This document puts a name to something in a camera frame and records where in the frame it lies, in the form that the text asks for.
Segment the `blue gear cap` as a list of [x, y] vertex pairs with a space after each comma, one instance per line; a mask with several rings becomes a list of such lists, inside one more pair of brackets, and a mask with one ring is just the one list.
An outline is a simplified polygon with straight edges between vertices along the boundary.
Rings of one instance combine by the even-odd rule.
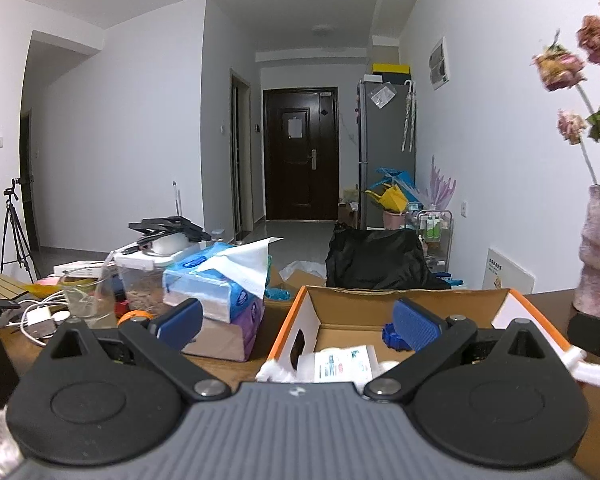
[[382, 328], [381, 338], [389, 349], [396, 351], [412, 350], [408, 343], [396, 332], [392, 323], [388, 323]]

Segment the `cotton swab box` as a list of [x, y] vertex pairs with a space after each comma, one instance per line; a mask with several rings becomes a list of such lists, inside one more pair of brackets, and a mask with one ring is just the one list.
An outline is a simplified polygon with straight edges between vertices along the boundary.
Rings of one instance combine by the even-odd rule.
[[300, 382], [352, 382], [359, 389], [380, 374], [373, 346], [326, 348], [304, 354], [296, 369]]

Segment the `white tape roll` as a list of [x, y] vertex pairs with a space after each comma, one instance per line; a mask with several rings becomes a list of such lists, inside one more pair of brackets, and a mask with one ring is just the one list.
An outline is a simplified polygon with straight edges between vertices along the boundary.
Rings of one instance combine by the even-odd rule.
[[257, 382], [275, 382], [276, 384], [294, 384], [298, 382], [294, 370], [286, 370], [275, 360], [265, 361], [256, 374]]

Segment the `orange fruit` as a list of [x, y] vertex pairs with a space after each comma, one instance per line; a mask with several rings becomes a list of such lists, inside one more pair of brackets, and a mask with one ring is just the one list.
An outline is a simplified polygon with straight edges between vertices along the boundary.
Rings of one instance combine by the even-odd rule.
[[143, 310], [131, 310], [125, 312], [121, 318], [118, 319], [117, 326], [120, 327], [126, 322], [133, 322], [140, 324], [141, 326], [147, 327], [150, 321], [154, 318], [154, 316]]

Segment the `purple tissue pack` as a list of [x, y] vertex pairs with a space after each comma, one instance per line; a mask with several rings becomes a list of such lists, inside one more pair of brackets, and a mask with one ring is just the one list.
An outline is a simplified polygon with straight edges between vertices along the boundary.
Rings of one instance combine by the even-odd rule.
[[263, 301], [256, 298], [233, 322], [225, 323], [204, 316], [199, 333], [182, 352], [188, 356], [246, 362], [256, 342], [264, 311]]

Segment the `clear food container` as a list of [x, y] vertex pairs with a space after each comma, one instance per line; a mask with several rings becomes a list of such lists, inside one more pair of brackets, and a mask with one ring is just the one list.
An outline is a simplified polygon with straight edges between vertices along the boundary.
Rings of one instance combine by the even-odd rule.
[[170, 307], [163, 302], [163, 272], [171, 264], [199, 252], [203, 247], [200, 243], [189, 244], [170, 255], [141, 250], [133, 244], [116, 249], [114, 263], [130, 309], [146, 311], [152, 315], [160, 315], [169, 310]]

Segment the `blue tissue pack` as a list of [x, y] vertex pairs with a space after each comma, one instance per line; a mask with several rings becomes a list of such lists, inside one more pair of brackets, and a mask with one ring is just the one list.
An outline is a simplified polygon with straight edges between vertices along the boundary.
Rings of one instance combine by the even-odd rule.
[[268, 237], [239, 246], [216, 242], [162, 274], [163, 302], [175, 307], [197, 299], [205, 318], [233, 322], [253, 300], [264, 299], [268, 284], [268, 248], [281, 237]]

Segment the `glass cup with straw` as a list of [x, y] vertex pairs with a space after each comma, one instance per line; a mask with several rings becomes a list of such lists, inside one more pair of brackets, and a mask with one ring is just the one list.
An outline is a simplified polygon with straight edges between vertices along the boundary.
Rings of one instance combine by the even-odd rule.
[[117, 325], [114, 306], [114, 282], [109, 269], [84, 266], [66, 272], [59, 286], [72, 316], [91, 328], [114, 328]]

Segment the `red cardboard box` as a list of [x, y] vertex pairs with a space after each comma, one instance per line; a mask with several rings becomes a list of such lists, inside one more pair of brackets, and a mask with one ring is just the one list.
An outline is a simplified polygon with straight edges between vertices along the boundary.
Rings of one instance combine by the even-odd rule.
[[414, 300], [440, 318], [461, 314], [480, 328], [506, 328], [514, 318], [536, 325], [560, 359], [574, 347], [515, 289], [363, 290], [303, 286], [298, 291], [266, 360], [294, 370], [291, 356], [326, 348], [373, 346], [378, 361], [403, 361], [411, 353], [389, 349], [382, 328], [392, 321], [396, 300]]

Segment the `metal trolley rack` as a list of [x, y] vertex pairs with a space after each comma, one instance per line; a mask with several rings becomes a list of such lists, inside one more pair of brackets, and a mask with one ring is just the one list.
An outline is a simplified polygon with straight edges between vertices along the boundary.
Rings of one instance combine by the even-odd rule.
[[416, 231], [432, 273], [448, 273], [453, 240], [453, 215], [448, 210], [411, 212], [408, 225]]

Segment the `black gadget on container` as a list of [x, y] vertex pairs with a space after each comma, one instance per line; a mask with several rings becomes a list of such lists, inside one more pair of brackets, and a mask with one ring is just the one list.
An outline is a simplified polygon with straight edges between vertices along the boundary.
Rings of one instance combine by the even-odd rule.
[[137, 250], [157, 256], [170, 256], [193, 244], [208, 242], [211, 235], [182, 216], [147, 218], [130, 222], [128, 228], [140, 233]]

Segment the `cardboard box on floor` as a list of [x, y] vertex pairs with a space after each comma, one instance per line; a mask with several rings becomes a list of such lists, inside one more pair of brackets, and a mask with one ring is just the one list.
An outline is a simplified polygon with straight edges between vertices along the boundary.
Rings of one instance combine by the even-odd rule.
[[283, 278], [276, 266], [270, 266], [264, 301], [267, 304], [291, 304], [302, 286], [324, 285], [325, 279], [321, 276], [303, 270], [292, 270], [288, 278]]

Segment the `grey refrigerator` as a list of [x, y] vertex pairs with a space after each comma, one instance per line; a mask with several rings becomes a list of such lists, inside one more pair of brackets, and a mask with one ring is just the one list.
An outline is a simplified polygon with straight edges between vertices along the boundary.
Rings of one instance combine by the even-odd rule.
[[411, 84], [358, 83], [358, 226], [382, 228], [382, 210], [366, 194], [380, 194], [383, 169], [415, 175], [415, 130]]

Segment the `dark brown door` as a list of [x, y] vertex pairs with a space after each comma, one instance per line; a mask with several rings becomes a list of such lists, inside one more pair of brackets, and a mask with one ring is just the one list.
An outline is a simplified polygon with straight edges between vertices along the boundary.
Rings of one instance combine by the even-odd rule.
[[266, 218], [332, 221], [339, 200], [339, 115], [335, 87], [266, 90]]

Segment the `white board against wall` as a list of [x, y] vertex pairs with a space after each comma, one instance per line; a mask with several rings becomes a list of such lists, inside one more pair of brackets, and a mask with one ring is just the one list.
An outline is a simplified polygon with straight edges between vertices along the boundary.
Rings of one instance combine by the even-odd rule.
[[512, 288], [524, 295], [531, 294], [535, 277], [513, 260], [490, 248], [486, 254], [482, 289]]

